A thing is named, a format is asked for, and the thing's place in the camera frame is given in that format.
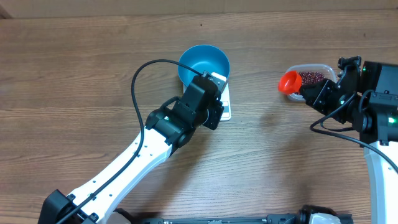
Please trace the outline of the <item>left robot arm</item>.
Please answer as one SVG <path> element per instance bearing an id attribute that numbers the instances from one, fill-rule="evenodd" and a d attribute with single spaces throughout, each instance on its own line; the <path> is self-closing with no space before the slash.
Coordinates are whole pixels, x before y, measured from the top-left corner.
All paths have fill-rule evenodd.
<path id="1" fill-rule="evenodd" d="M 183 96 L 153 111 L 131 145 L 98 175 L 68 195 L 51 193 L 39 223 L 129 223 L 117 214 L 117 206 L 153 168 L 188 143 L 197 127 L 217 128 L 226 83 L 215 72 L 193 77 Z"/>

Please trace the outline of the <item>red measuring scoop blue handle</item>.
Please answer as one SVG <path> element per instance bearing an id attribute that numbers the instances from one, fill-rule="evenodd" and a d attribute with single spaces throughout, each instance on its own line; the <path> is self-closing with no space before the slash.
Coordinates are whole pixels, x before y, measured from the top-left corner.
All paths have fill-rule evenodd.
<path id="1" fill-rule="evenodd" d="M 302 77 L 296 70 L 286 72 L 279 80 L 278 91 L 285 94 L 291 95 L 298 93 L 302 86 Z"/>

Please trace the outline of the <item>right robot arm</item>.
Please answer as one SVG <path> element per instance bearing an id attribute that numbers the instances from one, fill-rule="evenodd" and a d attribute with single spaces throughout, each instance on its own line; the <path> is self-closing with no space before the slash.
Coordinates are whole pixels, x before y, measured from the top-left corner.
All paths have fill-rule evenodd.
<path id="1" fill-rule="evenodd" d="M 340 58 L 340 79 L 303 85 L 324 115 L 310 129 L 359 144 L 369 174 L 372 223 L 397 223 L 397 65 Z"/>

